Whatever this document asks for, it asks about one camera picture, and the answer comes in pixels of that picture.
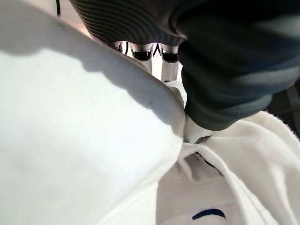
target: white garment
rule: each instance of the white garment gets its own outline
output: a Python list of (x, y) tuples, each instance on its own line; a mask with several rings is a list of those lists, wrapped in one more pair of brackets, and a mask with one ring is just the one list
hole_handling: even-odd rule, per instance
[[(1, 225), (300, 223), (300, 144), (278, 119), (182, 144), (180, 101), (126, 57), (17, 0), (0, 31)], [(212, 208), (226, 219), (191, 219)]]

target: white sweatshirt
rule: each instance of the white sweatshirt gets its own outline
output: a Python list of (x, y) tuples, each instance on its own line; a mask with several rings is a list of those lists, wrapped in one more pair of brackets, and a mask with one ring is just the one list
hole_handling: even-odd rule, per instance
[(300, 222), (300, 145), (278, 119), (183, 144), (183, 105), (127, 57), (17, 0), (0, 32), (1, 225)]

